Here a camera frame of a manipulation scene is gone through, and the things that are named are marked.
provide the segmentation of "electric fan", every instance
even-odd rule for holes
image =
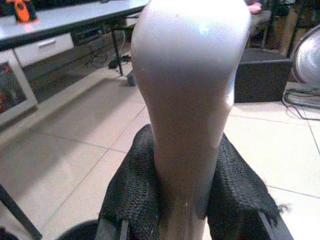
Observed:
[[[292,75],[301,88],[290,88],[283,96],[292,105],[320,109],[320,25],[308,31],[292,52]]]

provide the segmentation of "black box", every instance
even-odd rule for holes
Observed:
[[[281,101],[291,67],[285,56],[246,48],[235,76],[234,102]]]

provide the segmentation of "orange toy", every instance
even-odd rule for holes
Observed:
[[[37,20],[35,8],[31,0],[6,0],[5,2],[13,4],[17,22],[28,23]]]

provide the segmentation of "black mesh fabric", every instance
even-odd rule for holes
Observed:
[[[99,214],[115,224],[127,220],[139,240],[158,237],[159,192],[151,126],[135,136],[128,154],[111,180]],[[257,174],[223,135],[219,146],[207,211],[214,240],[236,239],[239,221],[257,211],[277,221],[279,210]]]
[[[279,209],[266,185],[223,135],[207,211],[212,239],[237,239],[258,211],[277,224]]]
[[[157,239],[158,185],[150,124],[134,137],[133,144],[111,180],[100,218],[115,224],[127,220],[139,240]]]

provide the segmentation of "tile floor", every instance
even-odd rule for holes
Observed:
[[[100,69],[100,83],[0,149],[0,182],[45,240],[97,218],[134,135],[150,122],[138,88],[117,76]],[[320,118],[320,111],[299,109]],[[289,206],[282,218],[293,238],[317,239],[320,123],[299,119],[280,102],[242,103],[234,105],[225,133],[276,202]],[[1,225],[31,239],[2,205]],[[210,239],[208,226],[203,239]]]

